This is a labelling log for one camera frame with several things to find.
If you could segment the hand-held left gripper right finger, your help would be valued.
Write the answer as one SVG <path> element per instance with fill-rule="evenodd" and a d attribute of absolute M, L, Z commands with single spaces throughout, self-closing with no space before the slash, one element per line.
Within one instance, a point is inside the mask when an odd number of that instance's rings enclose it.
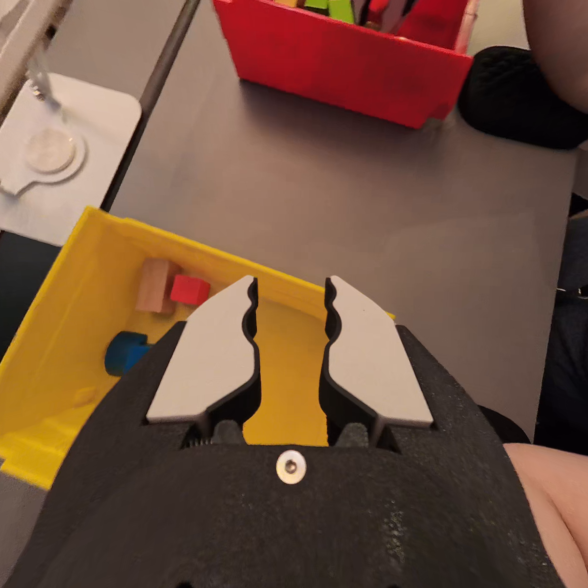
<path fill-rule="evenodd" d="M 433 415 L 391 315 L 339 276 L 326 278 L 325 309 L 319 404 L 329 440 L 351 423 L 371 442 L 388 425 L 430 429 Z"/>

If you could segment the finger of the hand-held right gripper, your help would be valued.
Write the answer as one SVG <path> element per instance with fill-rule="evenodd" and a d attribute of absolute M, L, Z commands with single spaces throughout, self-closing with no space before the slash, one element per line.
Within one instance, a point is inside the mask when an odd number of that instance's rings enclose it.
<path fill-rule="evenodd" d="M 395 34 L 415 1 L 388 1 L 383 10 L 383 33 Z"/>

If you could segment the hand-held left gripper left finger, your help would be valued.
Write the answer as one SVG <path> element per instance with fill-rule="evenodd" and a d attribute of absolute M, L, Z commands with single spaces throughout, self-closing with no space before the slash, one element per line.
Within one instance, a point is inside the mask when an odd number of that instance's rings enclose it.
<path fill-rule="evenodd" d="M 211 438 L 223 420 L 242 428 L 261 404 L 258 280 L 245 276 L 185 321 L 146 413 L 149 424 L 185 422 Z"/>

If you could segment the red wooden cube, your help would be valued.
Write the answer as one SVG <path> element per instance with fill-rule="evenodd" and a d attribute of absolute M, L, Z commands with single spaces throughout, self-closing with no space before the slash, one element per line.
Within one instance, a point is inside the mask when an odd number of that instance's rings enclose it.
<path fill-rule="evenodd" d="M 210 295 L 210 283 L 188 275 L 175 275 L 169 298 L 176 303 L 188 306 L 200 306 Z"/>

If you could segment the red plastic bin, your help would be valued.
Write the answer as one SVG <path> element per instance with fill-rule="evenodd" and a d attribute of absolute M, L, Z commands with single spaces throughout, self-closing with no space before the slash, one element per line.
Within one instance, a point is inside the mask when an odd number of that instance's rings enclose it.
<path fill-rule="evenodd" d="M 241 80 L 420 129 L 456 106 L 479 1 L 416 1 L 393 33 L 275 1 L 214 1 Z"/>

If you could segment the blue wooden cylinder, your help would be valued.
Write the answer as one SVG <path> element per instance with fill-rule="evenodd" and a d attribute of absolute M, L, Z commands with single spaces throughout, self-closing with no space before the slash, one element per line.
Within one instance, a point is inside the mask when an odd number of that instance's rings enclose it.
<path fill-rule="evenodd" d="M 122 377 L 149 352 L 151 347 L 146 334 L 127 330 L 119 332 L 105 352 L 104 366 L 107 374 Z"/>

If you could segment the yellow plastic bin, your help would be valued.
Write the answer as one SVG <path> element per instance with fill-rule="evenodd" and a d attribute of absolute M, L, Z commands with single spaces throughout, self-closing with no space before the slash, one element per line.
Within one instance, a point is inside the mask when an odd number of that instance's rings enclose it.
<path fill-rule="evenodd" d="M 318 399 L 327 343 L 323 286 L 87 208 L 1 362 L 1 472 L 48 490 L 92 410 L 118 382 L 104 368 L 114 335 L 129 330 L 155 343 L 187 319 L 186 305 L 170 316 L 135 310 L 145 258 L 179 264 L 209 282 L 212 295 L 245 275 L 258 278 L 262 402 L 245 423 L 246 441 L 326 446 Z M 96 402 L 73 408 L 83 387 L 97 388 Z"/>

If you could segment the person's right forearm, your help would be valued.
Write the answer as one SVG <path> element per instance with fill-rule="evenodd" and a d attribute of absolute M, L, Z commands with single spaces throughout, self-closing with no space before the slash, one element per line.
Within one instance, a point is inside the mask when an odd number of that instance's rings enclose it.
<path fill-rule="evenodd" d="M 587 1 L 523 1 L 527 40 L 553 92 L 587 113 Z"/>

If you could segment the natural wooden block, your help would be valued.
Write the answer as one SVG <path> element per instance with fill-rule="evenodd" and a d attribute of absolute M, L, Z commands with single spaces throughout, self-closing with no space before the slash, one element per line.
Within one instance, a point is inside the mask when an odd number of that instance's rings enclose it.
<path fill-rule="evenodd" d="M 183 268 L 170 260 L 162 258 L 145 258 L 141 268 L 135 310 L 139 312 L 171 315 L 176 303 L 171 299 L 171 291 L 176 275 Z"/>

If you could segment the black mesh pad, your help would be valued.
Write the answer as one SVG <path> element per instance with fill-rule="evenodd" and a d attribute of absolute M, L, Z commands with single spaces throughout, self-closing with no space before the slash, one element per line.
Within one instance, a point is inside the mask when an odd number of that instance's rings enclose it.
<path fill-rule="evenodd" d="M 528 49 L 479 51 L 460 91 L 458 110 L 485 134 L 570 151 L 587 141 L 587 114 L 560 99 Z"/>

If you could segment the dark flat pad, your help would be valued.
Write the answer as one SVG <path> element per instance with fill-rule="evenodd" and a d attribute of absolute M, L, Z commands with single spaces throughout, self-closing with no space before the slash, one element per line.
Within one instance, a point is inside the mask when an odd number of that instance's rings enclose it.
<path fill-rule="evenodd" d="M 1 357 L 60 251 L 58 246 L 1 233 Z"/>

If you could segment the white paper holder bar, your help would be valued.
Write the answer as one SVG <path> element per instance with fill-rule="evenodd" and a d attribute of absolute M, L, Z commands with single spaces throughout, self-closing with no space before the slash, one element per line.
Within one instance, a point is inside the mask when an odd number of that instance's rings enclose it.
<path fill-rule="evenodd" d="M 22 84 L 35 51 L 47 47 L 71 1 L 1 1 L 1 110 Z"/>

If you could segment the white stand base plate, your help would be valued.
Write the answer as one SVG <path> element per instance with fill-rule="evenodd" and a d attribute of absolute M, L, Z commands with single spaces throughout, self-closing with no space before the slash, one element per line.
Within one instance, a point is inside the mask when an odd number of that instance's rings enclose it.
<path fill-rule="evenodd" d="M 1 231 L 62 246 L 84 210 L 98 208 L 142 114 L 133 96 L 50 73 L 68 123 L 86 143 L 86 157 L 68 180 L 32 185 L 19 197 L 1 192 Z"/>

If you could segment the clear stand bracket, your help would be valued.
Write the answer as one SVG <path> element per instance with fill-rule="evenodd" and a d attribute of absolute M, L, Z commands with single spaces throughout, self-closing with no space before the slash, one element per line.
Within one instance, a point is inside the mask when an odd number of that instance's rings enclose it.
<path fill-rule="evenodd" d="M 36 54 L 1 125 L 1 192 L 19 197 L 32 185 L 64 182 L 85 157 L 86 143 L 68 123 L 43 55 Z"/>

